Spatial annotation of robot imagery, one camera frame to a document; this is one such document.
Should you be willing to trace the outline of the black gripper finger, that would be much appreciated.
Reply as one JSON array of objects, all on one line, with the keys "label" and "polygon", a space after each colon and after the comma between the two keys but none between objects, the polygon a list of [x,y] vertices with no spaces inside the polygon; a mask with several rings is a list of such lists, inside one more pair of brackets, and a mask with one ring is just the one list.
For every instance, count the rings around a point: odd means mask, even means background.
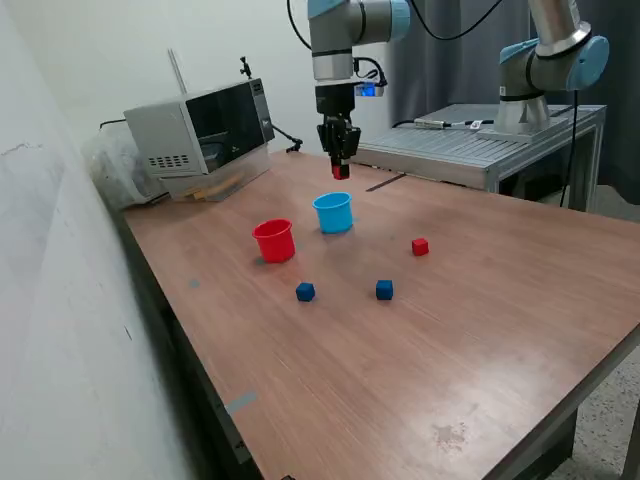
[{"label": "black gripper finger", "polygon": [[318,136],[323,150],[328,154],[331,168],[341,166],[341,140],[339,128],[334,123],[323,123],[317,126]]},{"label": "black gripper finger", "polygon": [[361,129],[359,127],[349,127],[345,130],[344,138],[341,146],[340,172],[349,173],[348,160],[353,157],[358,150],[361,137]]}]

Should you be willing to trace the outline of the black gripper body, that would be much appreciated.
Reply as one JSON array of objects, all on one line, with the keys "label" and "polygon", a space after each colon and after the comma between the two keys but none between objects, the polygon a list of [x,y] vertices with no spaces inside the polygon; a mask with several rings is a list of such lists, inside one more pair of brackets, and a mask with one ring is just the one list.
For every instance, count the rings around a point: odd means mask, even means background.
[{"label": "black gripper body", "polygon": [[353,130],[351,112],[355,109],[355,84],[325,84],[315,87],[316,109],[323,116],[323,123],[317,126],[321,132],[326,125],[338,119],[347,130]]}]

